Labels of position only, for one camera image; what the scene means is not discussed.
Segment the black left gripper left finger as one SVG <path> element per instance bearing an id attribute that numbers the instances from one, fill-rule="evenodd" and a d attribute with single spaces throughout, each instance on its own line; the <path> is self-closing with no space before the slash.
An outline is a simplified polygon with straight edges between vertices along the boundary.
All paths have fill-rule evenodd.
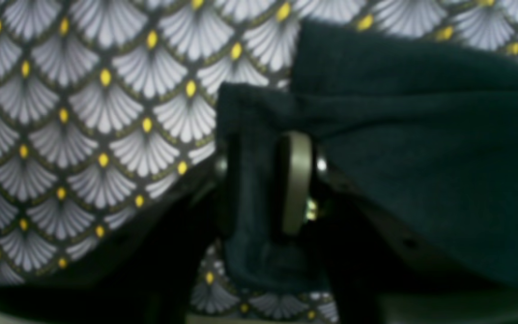
<path id="1" fill-rule="evenodd" d="M 23 286 L 0 287 L 0 324 L 184 324 L 199 263 L 237 226 L 242 139 L 219 141 L 80 260 Z"/>

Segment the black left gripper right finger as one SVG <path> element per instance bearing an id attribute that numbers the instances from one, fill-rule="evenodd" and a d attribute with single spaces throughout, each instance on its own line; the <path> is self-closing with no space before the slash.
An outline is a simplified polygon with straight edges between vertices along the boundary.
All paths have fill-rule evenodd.
<path id="1" fill-rule="evenodd" d="M 346 324 L 518 324 L 518 288 L 475 274 L 353 187 L 309 135 L 279 138 L 279 239 L 319 265 Z"/>

